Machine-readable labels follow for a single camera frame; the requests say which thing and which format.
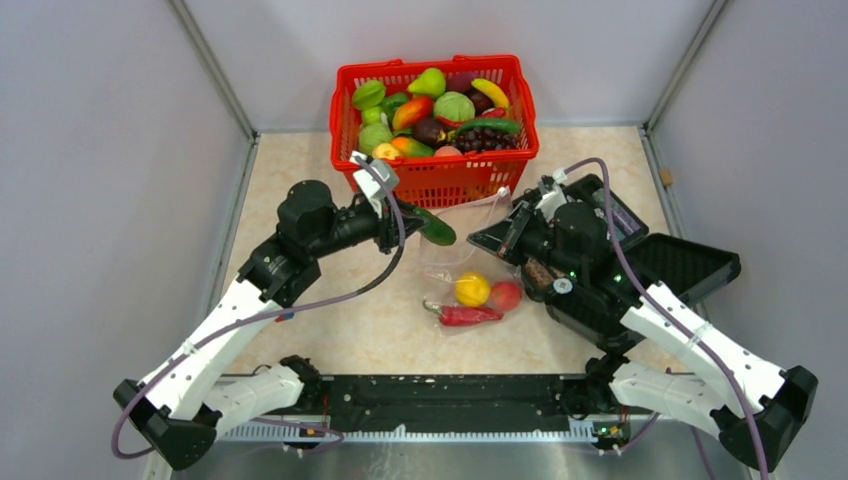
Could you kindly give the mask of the small dark green cucumber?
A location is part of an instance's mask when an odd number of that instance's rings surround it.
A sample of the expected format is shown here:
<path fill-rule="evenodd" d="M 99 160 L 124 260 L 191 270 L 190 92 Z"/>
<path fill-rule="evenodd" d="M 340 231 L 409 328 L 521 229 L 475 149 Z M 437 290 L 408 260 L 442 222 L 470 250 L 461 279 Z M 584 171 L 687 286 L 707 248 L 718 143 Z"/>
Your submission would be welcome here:
<path fill-rule="evenodd" d="M 441 247 L 452 246 L 456 243 L 455 230 L 441 218 L 418 206 L 413 208 L 413 214 L 424 222 L 418 232 L 428 242 Z"/>

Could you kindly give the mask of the red apple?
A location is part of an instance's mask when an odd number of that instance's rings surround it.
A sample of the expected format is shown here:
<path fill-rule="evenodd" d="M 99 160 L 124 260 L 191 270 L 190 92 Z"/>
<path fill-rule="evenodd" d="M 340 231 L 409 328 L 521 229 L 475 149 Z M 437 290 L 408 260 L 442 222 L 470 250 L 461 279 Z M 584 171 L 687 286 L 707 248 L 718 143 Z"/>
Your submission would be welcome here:
<path fill-rule="evenodd" d="M 523 287 L 516 282 L 497 282 L 491 287 L 488 306 L 500 312 L 509 312 L 521 304 L 523 293 Z"/>

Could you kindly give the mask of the yellow apple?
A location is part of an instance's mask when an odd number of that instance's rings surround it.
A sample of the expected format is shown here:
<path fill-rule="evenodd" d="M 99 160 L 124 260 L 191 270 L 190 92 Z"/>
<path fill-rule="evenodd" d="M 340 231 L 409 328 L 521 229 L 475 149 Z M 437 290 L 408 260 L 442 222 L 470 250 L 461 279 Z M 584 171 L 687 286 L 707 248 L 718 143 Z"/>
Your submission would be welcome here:
<path fill-rule="evenodd" d="M 466 272 L 454 282 L 456 300 L 467 307 L 485 305 L 491 293 L 489 281 L 480 273 Z"/>

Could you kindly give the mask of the clear zip top bag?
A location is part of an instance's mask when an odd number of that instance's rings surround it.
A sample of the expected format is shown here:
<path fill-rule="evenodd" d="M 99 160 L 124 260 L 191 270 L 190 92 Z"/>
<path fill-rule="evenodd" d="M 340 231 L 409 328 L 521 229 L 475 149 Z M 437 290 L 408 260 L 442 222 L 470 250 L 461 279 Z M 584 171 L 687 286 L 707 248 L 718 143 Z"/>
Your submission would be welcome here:
<path fill-rule="evenodd" d="M 457 234 L 454 245 L 441 247 L 426 240 L 420 242 L 418 270 L 425 287 L 422 302 L 427 300 L 445 305 L 461 305 L 454 296 L 454 282 L 466 272 L 482 274 L 490 283 L 512 281 L 523 286 L 518 279 L 517 269 L 481 249 L 471 245 L 467 236 L 488 227 L 506 217 L 512 210 L 511 191 L 499 188 L 494 194 L 436 211 L 434 214 L 450 225 Z M 503 322 L 514 310 L 502 312 L 500 321 L 487 322 L 469 327 L 445 327 L 438 318 L 426 311 L 434 328 L 443 337 L 456 336 L 481 330 Z"/>

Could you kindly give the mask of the red chili pepper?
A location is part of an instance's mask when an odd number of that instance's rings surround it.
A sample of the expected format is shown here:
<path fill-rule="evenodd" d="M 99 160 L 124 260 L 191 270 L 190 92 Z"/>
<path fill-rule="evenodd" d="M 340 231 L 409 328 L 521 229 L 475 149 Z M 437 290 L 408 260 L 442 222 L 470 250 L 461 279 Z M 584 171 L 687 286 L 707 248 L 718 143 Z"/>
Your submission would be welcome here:
<path fill-rule="evenodd" d="M 445 327 L 469 327 L 487 322 L 500 321 L 504 314 L 489 307 L 468 307 L 463 305 L 445 305 L 423 301 L 423 308 L 434 314 L 438 322 Z"/>

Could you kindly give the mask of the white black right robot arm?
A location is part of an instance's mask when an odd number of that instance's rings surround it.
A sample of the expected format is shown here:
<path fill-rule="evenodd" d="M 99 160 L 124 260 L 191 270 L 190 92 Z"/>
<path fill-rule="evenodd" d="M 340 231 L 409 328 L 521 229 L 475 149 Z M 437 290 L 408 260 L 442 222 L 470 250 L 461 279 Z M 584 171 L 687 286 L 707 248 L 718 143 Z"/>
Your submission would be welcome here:
<path fill-rule="evenodd" d="M 549 315 L 604 352 L 587 370 L 589 404 L 645 408 L 715 437 L 773 472 L 806 422 L 818 381 L 741 346 L 693 309 L 736 278 L 730 252 L 644 235 L 615 201 L 520 201 L 471 244 L 526 271 Z"/>

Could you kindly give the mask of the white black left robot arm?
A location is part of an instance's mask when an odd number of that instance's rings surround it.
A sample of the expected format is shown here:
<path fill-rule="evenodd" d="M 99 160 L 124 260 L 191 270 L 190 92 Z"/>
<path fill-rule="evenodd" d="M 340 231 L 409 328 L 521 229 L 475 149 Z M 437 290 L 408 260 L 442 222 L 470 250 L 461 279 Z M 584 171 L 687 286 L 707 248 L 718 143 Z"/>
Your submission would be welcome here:
<path fill-rule="evenodd" d="M 178 350 L 141 380 L 125 380 L 113 397 L 121 407 L 110 447 L 119 447 L 126 422 L 174 470 L 200 460 L 225 434 L 274 410 L 308 413 L 319 404 L 317 374 L 301 358 L 224 387 L 217 382 L 227 367 L 264 327 L 287 316 L 341 303 L 385 281 L 396 268 L 407 237 L 432 226 L 435 217 L 399 200 L 391 191 L 354 195 L 347 207 L 335 205 L 329 187 L 318 180 L 291 187 L 277 209 L 275 232 L 250 254 L 218 305 Z M 385 270 L 350 293 L 299 304 L 298 298 L 321 275 L 321 258 L 372 240 L 392 259 Z"/>

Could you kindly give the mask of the black open tool case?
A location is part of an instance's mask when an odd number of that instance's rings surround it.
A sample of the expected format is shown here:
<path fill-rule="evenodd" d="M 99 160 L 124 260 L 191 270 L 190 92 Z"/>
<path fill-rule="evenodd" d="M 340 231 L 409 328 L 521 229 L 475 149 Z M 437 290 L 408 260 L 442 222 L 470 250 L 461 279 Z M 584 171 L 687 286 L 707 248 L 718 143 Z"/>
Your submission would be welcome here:
<path fill-rule="evenodd" d="M 738 254 L 707 245 L 652 233 L 616 194 L 611 195 L 613 221 L 625 256 L 644 287 L 666 285 L 691 307 L 735 280 L 741 272 Z M 617 256 L 610 253 L 592 271 L 603 305 L 592 304 L 576 292 L 558 294 L 553 280 L 564 274 L 530 259 L 521 277 L 529 299 L 545 305 L 547 314 L 607 353 L 625 353 L 643 336 L 620 323 L 623 314 L 639 307 L 639 293 L 624 274 Z"/>

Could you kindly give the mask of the green cabbage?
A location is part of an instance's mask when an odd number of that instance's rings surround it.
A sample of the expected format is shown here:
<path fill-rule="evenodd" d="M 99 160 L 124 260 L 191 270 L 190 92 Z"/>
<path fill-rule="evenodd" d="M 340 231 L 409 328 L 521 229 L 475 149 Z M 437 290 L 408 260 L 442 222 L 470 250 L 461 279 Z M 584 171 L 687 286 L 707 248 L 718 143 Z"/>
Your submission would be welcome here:
<path fill-rule="evenodd" d="M 358 133 L 357 151 L 372 155 L 379 145 L 389 143 L 393 138 L 393 132 L 383 123 L 365 125 Z"/>

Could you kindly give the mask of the dark purple grape bunch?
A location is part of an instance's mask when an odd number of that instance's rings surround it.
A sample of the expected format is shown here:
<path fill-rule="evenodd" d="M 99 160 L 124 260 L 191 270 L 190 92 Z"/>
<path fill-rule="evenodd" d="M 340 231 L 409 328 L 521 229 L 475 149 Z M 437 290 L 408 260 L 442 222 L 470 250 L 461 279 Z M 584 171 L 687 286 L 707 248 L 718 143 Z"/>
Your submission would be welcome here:
<path fill-rule="evenodd" d="M 515 150 L 519 147 L 516 134 L 491 128 L 473 128 L 457 133 L 449 142 L 461 154 Z"/>

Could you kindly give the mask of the red plastic shopping basket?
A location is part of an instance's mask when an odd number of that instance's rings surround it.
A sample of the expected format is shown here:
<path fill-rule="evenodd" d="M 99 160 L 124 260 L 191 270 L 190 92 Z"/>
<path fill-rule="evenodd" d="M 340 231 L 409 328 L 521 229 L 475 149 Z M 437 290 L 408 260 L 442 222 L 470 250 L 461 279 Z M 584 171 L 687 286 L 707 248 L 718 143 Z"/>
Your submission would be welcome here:
<path fill-rule="evenodd" d="M 389 94 L 405 89 L 418 74 L 435 67 L 446 74 L 466 72 L 497 83 L 511 103 L 507 117 L 518 122 L 518 148 L 460 157 L 398 159 L 390 162 L 400 182 L 395 192 L 405 201 L 425 208 L 446 208 L 482 199 L 506 186 L 515 189 L 527 164 L 539 152 L 536 112 L 531 88 L 514 55 L 456 55 L 450 60 L 405 62 L 400 59 L 340 67 L 332 96 L 329 130 L 330 162 L 352 189 L 355 165 L 350 162 L 357 146 L 361 115 L 351 105 L 354 90 L 367 80 L 380 80 Z"/>

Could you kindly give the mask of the orange green mango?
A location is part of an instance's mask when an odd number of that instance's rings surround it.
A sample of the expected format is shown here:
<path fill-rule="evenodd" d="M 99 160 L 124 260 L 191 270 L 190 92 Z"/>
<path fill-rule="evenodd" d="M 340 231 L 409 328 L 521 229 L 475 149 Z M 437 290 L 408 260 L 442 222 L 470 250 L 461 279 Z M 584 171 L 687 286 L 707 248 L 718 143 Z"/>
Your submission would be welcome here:
<path fill-rule="evenodd" d="M 419 120 L 432 114 L 434 101 L 428 96 L 414 97 L 400 105 L 392 118 L 392 129 L 394 131 L 411 128 Z"/>

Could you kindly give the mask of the yellow banana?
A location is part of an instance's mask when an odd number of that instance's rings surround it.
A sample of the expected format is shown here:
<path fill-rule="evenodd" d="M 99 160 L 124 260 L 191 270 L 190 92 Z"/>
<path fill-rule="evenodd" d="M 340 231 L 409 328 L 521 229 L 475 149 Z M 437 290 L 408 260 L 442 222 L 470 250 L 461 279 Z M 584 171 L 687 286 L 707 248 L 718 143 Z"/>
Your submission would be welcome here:
<path fill-rule="evenodd" d="M 504 90 L 496 83 L 486 78 L 475 78 L 471 85 L 474 89 L 480 91 L 483 95 L 489 98 L 496 108 L 508 110 L 511 106 L 509 97 Z"/>

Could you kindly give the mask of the green pear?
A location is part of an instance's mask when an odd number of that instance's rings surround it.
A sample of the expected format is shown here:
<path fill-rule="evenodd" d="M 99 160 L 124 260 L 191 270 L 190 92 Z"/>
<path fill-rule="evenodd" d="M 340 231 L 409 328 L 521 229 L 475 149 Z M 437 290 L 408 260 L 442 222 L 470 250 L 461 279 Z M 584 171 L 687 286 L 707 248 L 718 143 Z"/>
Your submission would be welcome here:
<path fill-rule="evenodd" d="M 407 86 L 407 91 L 413 95 L 436 99 L 446 92 L 446 87 L 445 73 L 438 68 L 430 67 Z"/>

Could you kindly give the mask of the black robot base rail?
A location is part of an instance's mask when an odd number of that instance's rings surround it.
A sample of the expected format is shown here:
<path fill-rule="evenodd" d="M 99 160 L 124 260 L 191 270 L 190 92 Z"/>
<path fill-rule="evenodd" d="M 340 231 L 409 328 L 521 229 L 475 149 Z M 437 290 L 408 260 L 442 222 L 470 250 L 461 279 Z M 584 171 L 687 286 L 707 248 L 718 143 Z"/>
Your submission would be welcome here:
<path fill-rule="evenodd" d="M 632 422 L 635 407 L 595 378 L 569 374 L 336 375 L 307 381 L 296 402 L 272 415 L 355 438 L 587 442 L 624 450 L 656 419 Z"/>

